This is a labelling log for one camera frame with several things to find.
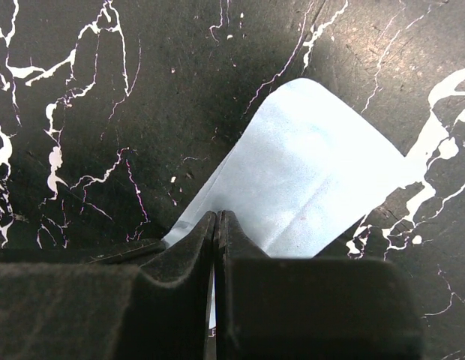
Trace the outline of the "blue cleaning cloth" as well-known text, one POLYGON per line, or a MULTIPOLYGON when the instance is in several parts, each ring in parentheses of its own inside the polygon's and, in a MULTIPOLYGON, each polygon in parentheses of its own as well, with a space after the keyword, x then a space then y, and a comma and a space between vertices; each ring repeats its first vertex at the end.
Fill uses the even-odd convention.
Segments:
POLYGON ((319 83, 272 92, 193 198, 165 242, 208 211, 234 212, 270 257, 311 258, 409 181, 406 158, 319 83))

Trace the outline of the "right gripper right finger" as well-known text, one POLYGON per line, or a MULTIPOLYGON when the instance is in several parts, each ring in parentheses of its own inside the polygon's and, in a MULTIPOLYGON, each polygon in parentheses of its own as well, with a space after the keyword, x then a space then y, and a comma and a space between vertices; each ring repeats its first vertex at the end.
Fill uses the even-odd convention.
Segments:
POLYGON ((219 359, 420 359, 407 277, 381 259, 272 258, 220 211, 214 229, 219 359))

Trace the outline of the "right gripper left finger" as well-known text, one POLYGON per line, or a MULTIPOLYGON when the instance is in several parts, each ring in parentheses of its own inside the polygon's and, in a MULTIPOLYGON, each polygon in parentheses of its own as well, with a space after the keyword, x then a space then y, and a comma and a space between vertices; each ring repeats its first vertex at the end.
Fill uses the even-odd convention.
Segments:
POLYGON ((0 250, 0 359, 203 359, 215 221, 171 247, 0 250))

